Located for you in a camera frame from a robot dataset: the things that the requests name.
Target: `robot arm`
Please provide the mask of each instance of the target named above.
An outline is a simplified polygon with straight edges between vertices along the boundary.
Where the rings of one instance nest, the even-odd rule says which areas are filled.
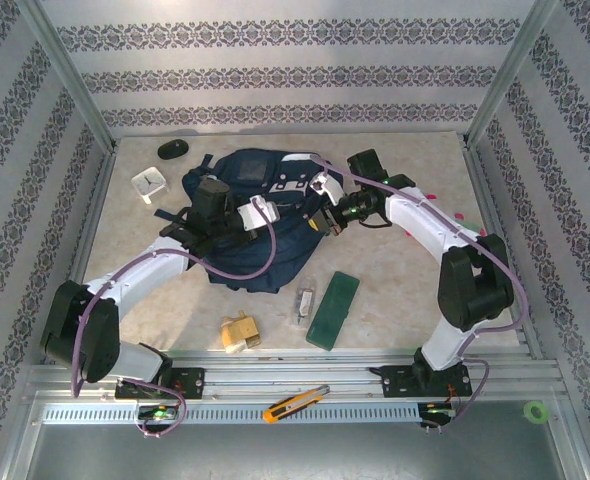
[[[426,394],[434,391],[433,387],[444,387],[439,384],[450,372],[462,371],[459,368],[462,349],[470,343],[476,330],[497,318],[514,300],[508,277],[470,243],[483,247],[505,265],[508,264],[506,247],[497,235],[479,237],[450,219],[408,177],[389,176],[374,150],[351,157],[348,164],[354,177],[370,181],[369,184],[360,184],[357,178],[361,185],[358,192],[339,200],[331,198],[331,204],[317,212],[309,223],[316,230],[338,235],[349,222],[358,220],[363,224],[377,213],[384,221],[381,226],[395,224],[404,228],[440,264],[437,300],[442,316],[430,339],[416,352],[412,368],[412,381],[419,385],[420,393]],[[332,182],[331,177],[325,176],[319,188],[313,188],[320,195],[331,197],[335,191]],[[388,185],[400,193],[384,191],[373,182]]]
[[[409,232],[440,264],[438,304],[442,316],[430,339],[421,348],[424,370],[442,371],[461,361],[458,352],[475,331],[513,303],[509,279],[488,259],[482,258],[469,242],[481,244],[508,263],[506,249],[496,235],[478,238],[478,234],[448,218],[435,206],[423,208],[428,200],[418,188],[406,187],[403,192],[418,200],[409,202],[399,196],[386,199],[386,216]],[[446,219],[450,227],[438,221]]]
[[[170,369],[171,360],[147,345],[120,342],[119,323],[154,289],[190,268],[189,252],[201,258],[222,239],[243,245],[256,237],[256,229],[279,219],[273,202],[256,196],[235,208],[229,193],[223,182],[205,178],[193,205],[182,209],[131,262],[86,285],[62,284],[42,334],[42,350],[58,363],[73,366],[80,317],[99,293],[83,331],[79,355],[82,378],[93,383],[111,375],[158,383]]]

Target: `aluminum frame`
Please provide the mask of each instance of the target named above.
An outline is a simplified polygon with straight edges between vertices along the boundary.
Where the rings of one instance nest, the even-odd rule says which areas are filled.
[[[537,399],[550,410],[549,429],[564,473],[590,480],[590,458],[555,360],[534,360],[524,351],[476,353],[491,365],[488,383],[478,401]],[[292,350],[245,352],[231,358],[223,352],[172,352],[178,367],[206,368],[202,400],[188,401],[184,424],[257,424],[275,398],[322,383],[331,393],[323,404],[307,409],[294,423],[371,423],[418,421],[417,399],[383,397],[380,380],[367,368],[410,364],[412,355],[395,350],[353,350],[316,354]],[[483,369],[469,366],[473,388]],[[27,477],[43,425],[132,423],[138,403],[115,400],[115,379],[88,385],[78,399],[70,397],[70,371],[34,366],[21,398],[17,420],[0,465],[0,478]]]
[[[466,132],[466,142],[469,146],[475,146],[481,138],[495,110],[497,110],[497,107],[502,102],[504,94],[511,86],[511,83],[513,83],[524,59],[528,56],[528,51],[535,43],[553,9],[558,4],[558,0],[535,0],[533,3],[522,27],[517,32],[511,49],[506,55],[506,58],[504,58],[482,104],[473,118],[471,126]]]
[[[79,108],[93,135],[102,146],[102,151],[109,152],[115,145],[115,139],[59,37],[57,29],[46,14],[42,2],[39,0],[18,0],[17,6],[48,54],[53,67],[73,97],[75,105]]]
[[[488,184],[484,179],[484,174],[481,171],[481,164],[477,151],[473,147],[469,147],[466,143],[463,143],[462,154],[464,155],[464,161],[466,162],[466,168],[468,169],[468,176],[471,179],[473,185],[473,192],[475,193],[475,199],[479,206],[480,213],[482,215],[482,221],[486,226],[486,229],[491,233],[496,233],[500,237],[503,237],[502,228],[499,221],[499,216],[493,208],[493,200],[491,198],[491,192],[488,188]],[[516,318],[519,314],[516,303],[510,307],[511,316]],[[530,316],[527,316],[521,328],[521,332],[524,335],[528,349],[535,359],[543,359],[544,354],[537,340],[535,329],[533,328],[533,322]]]
[[[108,186],[111,181],[113,174],[113,168],[115,167],[115,160],[117,160],[117,153],[119,152],[119,140],[113,147],[110,156],[102,168],[97,188],[93,194],[91,200],[91,209],[89,211],[88,220],[84,226],[84,232],[80,238],[80,248],[78,253],[73,260],[73,268],[71,268],[70,279],[77,283],[84,281],[84,275],[86,274],[86,268],[88,266],[88,259],[91,257],[91,250],[93,248],[93,242],[95,241],[95,234],[97,233],[97,227],[99,225],[100,217],[102,216],[102,208],[104,207],[104,201],[106,200],[106,192],[108,192]]]

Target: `orange box cutter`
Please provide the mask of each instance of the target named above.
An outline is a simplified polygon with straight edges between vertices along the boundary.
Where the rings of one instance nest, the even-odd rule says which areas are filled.
[[[281,402],[277,402],[264,412],[264,421],[267,423],[275,423],[278,420],[289,417],[300,410],[304,410],[310,405],[319,402],[324,395],[329,393],[331,388],[328,385],[314,388],[300,395],[289,397]]]

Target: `gray floor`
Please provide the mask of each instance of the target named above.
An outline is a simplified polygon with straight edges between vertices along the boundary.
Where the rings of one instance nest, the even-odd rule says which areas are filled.
[[[475,405],[451,431],[415,424],[186,426],[161,440],[134,426],[44,426],[29,478],[563,478],[548,428],[522,402]]]

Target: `green tape roll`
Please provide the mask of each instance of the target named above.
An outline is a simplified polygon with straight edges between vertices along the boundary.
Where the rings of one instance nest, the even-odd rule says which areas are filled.
[[[524,405],[524,416],[529,422],[542,425],[548,422],[548,408],[542,402],[534,400]]]

